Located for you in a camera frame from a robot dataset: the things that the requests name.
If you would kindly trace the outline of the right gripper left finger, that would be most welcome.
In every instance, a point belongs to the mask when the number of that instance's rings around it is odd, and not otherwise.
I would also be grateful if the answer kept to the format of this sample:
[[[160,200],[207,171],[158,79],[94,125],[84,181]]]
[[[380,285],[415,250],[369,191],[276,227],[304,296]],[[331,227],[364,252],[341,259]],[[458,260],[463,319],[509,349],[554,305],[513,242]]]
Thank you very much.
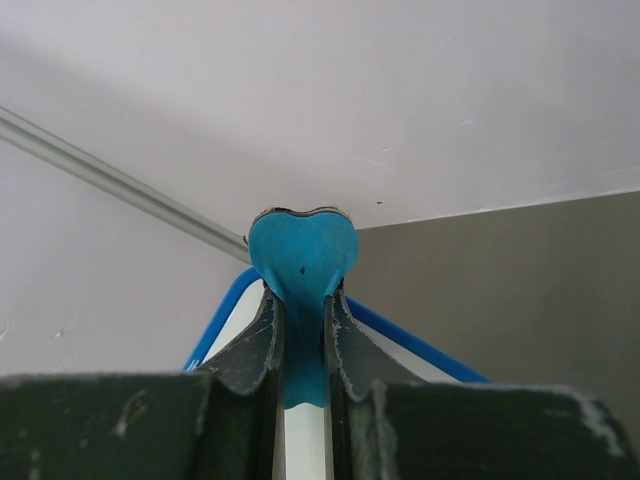
[[[284,307],[186,373],[1,381],[5,479],[281,479]]]

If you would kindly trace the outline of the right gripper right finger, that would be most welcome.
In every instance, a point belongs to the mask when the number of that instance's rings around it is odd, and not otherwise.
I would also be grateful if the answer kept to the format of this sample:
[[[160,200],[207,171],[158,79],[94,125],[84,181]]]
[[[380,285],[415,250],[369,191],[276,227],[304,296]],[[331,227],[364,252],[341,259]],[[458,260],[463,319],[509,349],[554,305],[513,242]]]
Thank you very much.
[[[635,479],[621,423],[567,386],[427,382],[325,302],[332,479]]]

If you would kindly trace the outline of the blue framed whiteboard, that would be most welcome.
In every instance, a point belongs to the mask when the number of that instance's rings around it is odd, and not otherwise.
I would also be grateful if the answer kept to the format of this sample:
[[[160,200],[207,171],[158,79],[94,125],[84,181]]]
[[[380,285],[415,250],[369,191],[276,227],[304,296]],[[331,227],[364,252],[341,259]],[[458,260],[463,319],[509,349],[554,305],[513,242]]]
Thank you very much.
[[[257,271],[250,268],[232,282],[222,302],[206,327],[184,369],[194,370],[229,346],[253,320],[266,288]],[[383,353],[398,361],[414,375],[426,381],[473,382],[486,380],[469,367],[425,343],[398,325],[388,321],[358,302],[347,306],[355,315],[355,323]],[[303,445],[293,441],[284,444],[278,454],[272,479],[323,479],[326,469],[324,428],[320,425],[323,405],[306,402],[306,397],[325,401],[328,395],[324,365],[323,337],[285,348],[284,399],[282,431],[301,435]]]

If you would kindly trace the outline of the blue heart-shaped eraser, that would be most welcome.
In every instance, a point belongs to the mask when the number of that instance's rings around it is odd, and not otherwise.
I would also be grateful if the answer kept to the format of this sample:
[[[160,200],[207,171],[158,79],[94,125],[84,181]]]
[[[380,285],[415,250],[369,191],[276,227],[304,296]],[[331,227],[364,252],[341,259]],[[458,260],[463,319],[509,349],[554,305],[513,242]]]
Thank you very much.
[[[284,305],[285,348],[322,336],[324,354],[326,299],[341,287],[359,252],[349,216],[333,206],[273,207],[253,220],[245,243],[252,266]]]

